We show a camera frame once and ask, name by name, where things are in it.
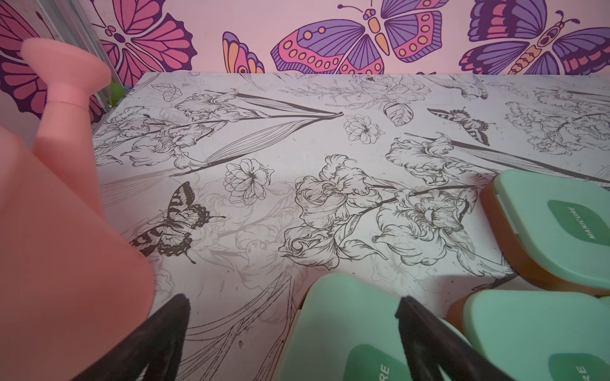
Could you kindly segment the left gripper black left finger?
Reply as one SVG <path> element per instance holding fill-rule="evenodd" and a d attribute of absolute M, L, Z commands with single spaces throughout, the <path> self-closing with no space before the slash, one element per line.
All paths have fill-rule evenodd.
<path fill-rule="evenodd" d="M 178 374 L 191 305 L 171 298 L 75 380 L 174 380 Z"/>

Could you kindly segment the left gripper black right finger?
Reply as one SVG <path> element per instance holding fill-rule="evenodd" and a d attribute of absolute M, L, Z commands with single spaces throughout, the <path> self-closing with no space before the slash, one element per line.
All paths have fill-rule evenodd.
<path fill-rule="evenodd" d="M 415 298 L 401 298 L 395 317 L 412 379 L 511 379 Z"/>

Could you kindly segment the green nail clipper case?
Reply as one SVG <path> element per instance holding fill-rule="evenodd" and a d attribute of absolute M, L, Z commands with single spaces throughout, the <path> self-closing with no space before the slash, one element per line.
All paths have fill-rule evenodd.
<path fill-rule="evenodd" d="M 399 303 L 355 276 L 318 279 L 297 311 L 273 379 L 410 380 Z"/>

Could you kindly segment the pink watering can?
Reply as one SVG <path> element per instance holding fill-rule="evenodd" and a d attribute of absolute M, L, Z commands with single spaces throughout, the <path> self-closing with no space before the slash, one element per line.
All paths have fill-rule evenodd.
<path fill-rule="evenodd" d="M 70 380 L 147 319 L 154 274 L 104 218 L 89 102 L 109 67 L 44 38 L 21 54 L 47 101 L 32 148 L 1 131 L 1 378 Z"/>

